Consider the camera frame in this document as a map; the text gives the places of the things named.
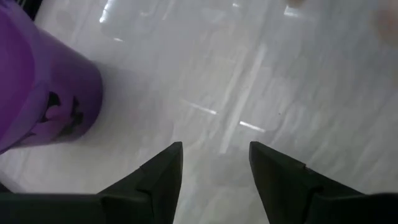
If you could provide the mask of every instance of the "purple bin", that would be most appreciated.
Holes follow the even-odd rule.
[[[36,28],[13,0],[0,0],[0,153],[80,137],[102,96],[91,61]]]

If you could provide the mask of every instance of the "tile floor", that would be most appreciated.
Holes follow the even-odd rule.
[[[374,0],[44,0],[36,24],[96,62],[81,139],[9,151],[21,192],[96,193],[183,141],[175,223],[267,223],[260,141],[365,193],[398,189],[398,9]]]

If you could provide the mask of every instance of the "white tile floor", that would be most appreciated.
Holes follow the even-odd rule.
[[[390,4],[45,0],[37,25],[98,64],[103,109],[78,141],[2,155],[0,178],[95,193],[183,141],[176,223],[267,223],[248,161],[257,140],[362,192],[396,191]]]

